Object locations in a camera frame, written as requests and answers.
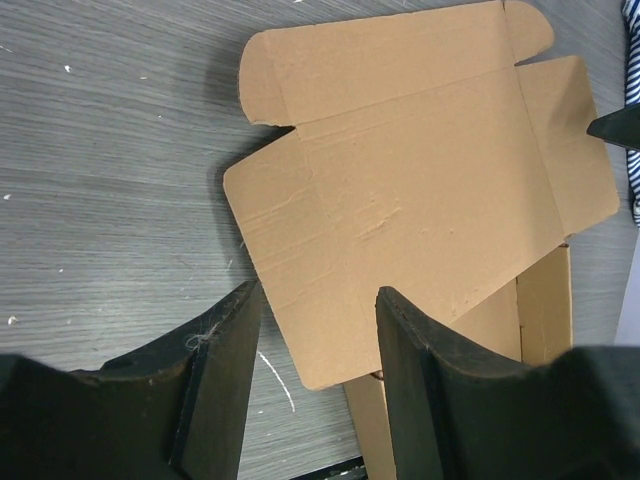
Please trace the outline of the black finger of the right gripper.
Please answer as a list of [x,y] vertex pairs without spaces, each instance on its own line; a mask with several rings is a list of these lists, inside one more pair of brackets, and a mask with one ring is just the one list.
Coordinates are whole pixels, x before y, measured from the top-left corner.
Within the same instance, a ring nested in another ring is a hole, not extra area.
[[640,147],[640,105],[633,104],[593,120],[587,134],[625,149]]

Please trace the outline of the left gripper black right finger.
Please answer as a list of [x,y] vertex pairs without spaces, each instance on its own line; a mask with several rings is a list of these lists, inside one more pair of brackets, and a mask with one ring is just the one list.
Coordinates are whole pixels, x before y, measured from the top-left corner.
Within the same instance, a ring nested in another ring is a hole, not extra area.
[[575,347],[529,366],[387,286],[376,321],[398,478],[638,477],[637,348]]

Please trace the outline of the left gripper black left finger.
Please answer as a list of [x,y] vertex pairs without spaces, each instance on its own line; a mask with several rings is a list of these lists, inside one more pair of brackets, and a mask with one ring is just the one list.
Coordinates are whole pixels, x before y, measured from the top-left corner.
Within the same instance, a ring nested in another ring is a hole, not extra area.
[[261,321],[247,281],[95,371],[1,358],[5,479],[234,479]]

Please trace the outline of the cardboard box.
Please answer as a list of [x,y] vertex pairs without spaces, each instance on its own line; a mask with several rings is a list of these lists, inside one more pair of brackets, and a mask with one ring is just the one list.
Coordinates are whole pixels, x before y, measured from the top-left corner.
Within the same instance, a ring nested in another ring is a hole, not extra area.
[[529,365],[573,343],[568,238],[619,198],[584,61],[522,1],[266,30],[247,119],[283,137],[223,188],[302,384],[344,388],[367,474],[394,479],[375,318],[391,286]]

